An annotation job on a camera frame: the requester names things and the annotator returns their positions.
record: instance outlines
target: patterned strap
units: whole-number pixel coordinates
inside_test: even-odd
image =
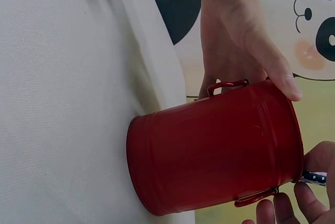
[[[303,171],[303,175],[301,176],[300,180],[306,183],[310,183],[310,184],[326,186],[327,174],[326,173],[310,173],[307,171]]]

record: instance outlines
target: red metal canister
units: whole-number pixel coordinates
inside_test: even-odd
[[[214,95],[220,87],[243,86]],[[270,80],[222,82],[209,98],[135,118],[127,137],[134,188],[154,215],[274,195],[303,171],[292,106]]]

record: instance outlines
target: red handle loop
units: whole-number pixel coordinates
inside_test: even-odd
[[[207,88],[208,96],[212,97],[214,96],[214,90],[217,88],[223,88],[223,87],[236,87],[236,86],[247,86],[249,84],[249,81],[247,79],[239,80],[235,82],[220,82],[216,84],[212,84]]]
[[[253,196],[248,196],[242,199],[238,199],[235,201],[234,206],[235,207],[245,207],[247,205],[253,204],[257,201],[260,201],[264,198],[267,198],[269,196],[274,196],[279,193],[279,189],[277,188],[271,188],[270,190],[264,191],[262,193],[253,195]]]

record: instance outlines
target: hand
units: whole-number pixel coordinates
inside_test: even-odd
[[[297,183],[294,193],[298,206],[309,224],[333,224],[335,223],[335,143],[322,142],[314,147],[305,156],[305,170],[313,172],[325,172],[327,176],[327,194],[330,203],[328,210],[314,195],[305,183]],[[257,205],[257,224],[299,224],[294,216],[291,202],[286,194],[278,194],[274,197],[273,204],[269,200],[263,200]],[[254,224],[246,220],[242,224]]]
[[[258,0],[202,0],[201,38],[205,75],[199,98],[221,81],[267,76],[291,100],[302,97],[285,57],[269,38]]]

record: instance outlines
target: cartoon panda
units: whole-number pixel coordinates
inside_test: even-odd
[[[335,0],[259,0],[268,33],[295,76],[335,80]],[[186,92],[196,96],[203,77],[201,0],[156,0],[180,57]]]

